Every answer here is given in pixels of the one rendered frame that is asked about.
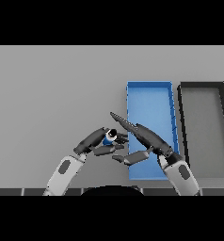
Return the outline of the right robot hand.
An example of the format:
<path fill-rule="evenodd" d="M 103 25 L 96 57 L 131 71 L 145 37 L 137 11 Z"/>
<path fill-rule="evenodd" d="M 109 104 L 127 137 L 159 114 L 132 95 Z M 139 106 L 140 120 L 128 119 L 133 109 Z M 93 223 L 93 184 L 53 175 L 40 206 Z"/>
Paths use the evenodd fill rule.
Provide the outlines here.
<path fill-rule="evenodd" d="M 166 141 L 154 131 L 139 123 L 133 125 L 125 118 L 113 112 L 111 112 L 110 115 L 125 130 L 130 132 L 143 146 L 146 147 L 146 151 L 137 151 L 126 156 L 113 155 L 112 158 L 114 160 L 124 163 L 127 166 L 132 166 L 133 164 L 148 159 L 150 157 L 150 153 L 154 153 L 157 156 L 164 156 L 169 165 L 172 165 L 183 159 L 179 154 L 173 151 L 172 147 L 169 146 Z"/>

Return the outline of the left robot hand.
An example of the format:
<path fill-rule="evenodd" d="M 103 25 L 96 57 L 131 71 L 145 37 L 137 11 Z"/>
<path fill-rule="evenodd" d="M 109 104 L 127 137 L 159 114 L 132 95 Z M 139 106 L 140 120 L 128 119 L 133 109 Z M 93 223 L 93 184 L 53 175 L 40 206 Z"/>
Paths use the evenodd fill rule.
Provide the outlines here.
<path fill-rule="evenodd" d="M 117 131 L 117 139 L 111 144 L 104 146 L 103 140 L 105 134 L 110 130 L 110 128 L 100 128 L 95 130 L 85 139 L 83 139 L 73 151 L 77 154 L 87 154 L 94 153 L 96 156 L 111 154 L 116 150 L 121 150 L 124 148 L 124 144 L 128 141 L 127 135 L 119 133 Z"/>

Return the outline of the blue pipe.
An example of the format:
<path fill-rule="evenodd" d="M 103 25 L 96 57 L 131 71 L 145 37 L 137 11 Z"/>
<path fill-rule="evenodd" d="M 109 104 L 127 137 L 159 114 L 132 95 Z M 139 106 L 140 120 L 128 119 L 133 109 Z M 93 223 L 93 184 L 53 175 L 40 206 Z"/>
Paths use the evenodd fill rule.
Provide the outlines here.
<path fill-rule="evenodd" d="M 117 139 L 117 130 L 110 129 L 104 136 L 103 145 L 111 145 Z"/>

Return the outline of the blue bin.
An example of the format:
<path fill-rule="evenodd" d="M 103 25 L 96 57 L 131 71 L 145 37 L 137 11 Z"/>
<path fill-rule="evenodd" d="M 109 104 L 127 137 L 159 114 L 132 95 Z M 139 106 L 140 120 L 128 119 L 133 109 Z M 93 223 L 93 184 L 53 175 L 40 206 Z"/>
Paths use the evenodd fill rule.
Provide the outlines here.
<path fill-rule="evenodd" d="M 170 81 L 128 81 L 127 120 L 140 123 L 154 131 L 179 153 L 178 131 L 174 107 L 174 95 Z M 157 163 L 150 158 L 129 167 L 129 179 L 134 181 L 166 180 Z"/>

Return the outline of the dark grey bin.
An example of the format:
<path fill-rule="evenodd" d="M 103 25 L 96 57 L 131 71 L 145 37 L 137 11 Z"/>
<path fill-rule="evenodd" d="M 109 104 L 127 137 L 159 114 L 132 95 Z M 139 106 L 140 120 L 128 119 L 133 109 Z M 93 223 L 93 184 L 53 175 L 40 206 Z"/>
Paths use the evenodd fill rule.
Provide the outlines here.
<path fill-rule="evenodd" d="M 224 82 L 177 87 L 185 160 L 197 178 L 224 178 Z"/>

